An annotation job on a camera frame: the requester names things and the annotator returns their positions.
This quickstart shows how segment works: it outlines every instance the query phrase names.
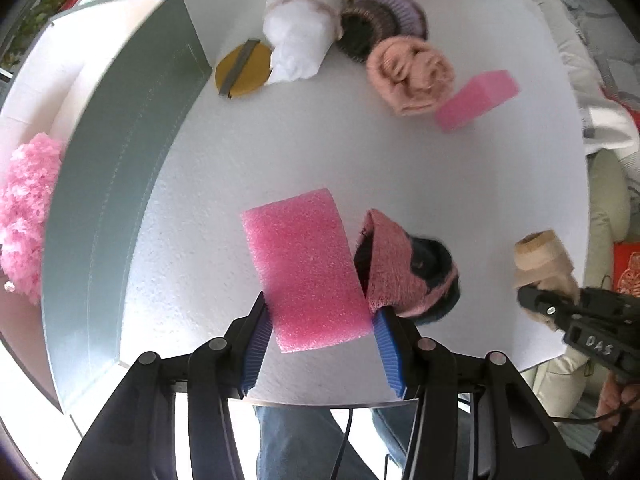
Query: white table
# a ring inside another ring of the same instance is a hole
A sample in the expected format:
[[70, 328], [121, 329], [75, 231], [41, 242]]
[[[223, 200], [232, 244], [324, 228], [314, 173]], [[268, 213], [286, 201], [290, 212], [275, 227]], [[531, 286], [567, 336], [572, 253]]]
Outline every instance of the white table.
[[[214, 64], [259, 26], [265, 0], [185, 0]], [[513, 245], [553, 228], [580, 280], [588, 192], [578, 110], [542, 17], [524, 0], [417, 0], [456, 88], [508, 69], [522, 92], [443, 134], [430, 116], [397, 118], [363, 66], [337, 50], [308, 81], [226, 100], [207, 85], [154, 187], [130, 268], [122, 359], [187, 353], [222, 335], [260, 292], [240, 213], [328, 187], [354, 248], [375, 207], [411, 234], [437, 237], [460, 269], [462, 298], [422, 330], [451, 351], [498, 349], [519, 368], [561, 354], [561, 333], [533, 323], [512, 288]], [[379, 404], [394, 400], [373, 336], [280, 354], [274, 338], [254, 401]]]

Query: screw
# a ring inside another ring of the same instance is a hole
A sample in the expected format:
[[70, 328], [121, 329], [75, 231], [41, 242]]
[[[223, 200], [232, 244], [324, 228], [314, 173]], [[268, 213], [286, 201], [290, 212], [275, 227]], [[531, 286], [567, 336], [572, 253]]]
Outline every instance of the screw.
[[156, 360], [155, 352], [145, 352], [138, 358], [138, 362], [141, 365], [149, 365], [155, 360]]
[[420, 350], [426, 350], [427, 352], [429, 352], [431, 350], [435, 350], [436, 342], [430, 337], [423, 337], [421, 339], [418, 339], [418, 348]]
[[223, 337], [215, 337], [209, 341], [209, 348], [212, 350], [223, 350], [226, 347], [226, 339]]
[[494, 365], [502, 366], [507, 362], [507, 356], [502, 352], [491, 352], [489, 354], [489, 361], [491, 361]]

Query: person's leg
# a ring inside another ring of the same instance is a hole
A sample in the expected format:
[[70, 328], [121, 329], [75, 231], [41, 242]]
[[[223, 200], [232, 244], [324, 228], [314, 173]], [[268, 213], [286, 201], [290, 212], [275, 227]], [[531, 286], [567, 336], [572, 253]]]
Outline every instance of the person's leg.
[[[416, 406], [417, 402], [412, 402], [402, 406], [371, 410], [373, 425], [378, 435], [385, 443], [393, 461], [401, 468], [404, 468], [406, 462], [406, 451], [409, 447], [411, 431], [414, 426]], [[466, 480], [468, 476], [470, 423], [471, 417], [469, 414], [463, 410], [458, 410], [456, 480]]]
[[[344, 433], [326, 408], [256, 406], [260, 423], [258, 480], [327, 479]], [[376, 480], [347, 443], [338, 480]]]

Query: beige sock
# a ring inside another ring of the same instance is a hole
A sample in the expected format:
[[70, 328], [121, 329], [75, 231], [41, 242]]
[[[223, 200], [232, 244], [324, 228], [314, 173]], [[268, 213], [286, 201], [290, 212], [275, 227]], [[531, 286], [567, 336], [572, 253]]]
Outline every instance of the beige sock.
[[[529, 235], [514, 247], [515, 286], [535, 285], [540, 290], [554, 290], [574, 303], [580, 300], [580, 287], [572, 276], [574, 264], [553, 230]], [[553, 322], [542, 314], [525, 310], [536, 321], [556, 330]]]

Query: pink foam block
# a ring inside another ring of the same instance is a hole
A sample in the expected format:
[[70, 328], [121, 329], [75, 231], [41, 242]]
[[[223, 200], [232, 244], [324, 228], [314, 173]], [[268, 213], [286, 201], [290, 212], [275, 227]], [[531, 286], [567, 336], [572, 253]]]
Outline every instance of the pink foam block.
[[371, 313], [328, 189], [242, 214], [276, 341], [283, 352], [372, 332]]
[[464, 88], [436, 112], [436, 121], [448, 132], [464, 126], [520, 92], [508, 70], [473, 76]]

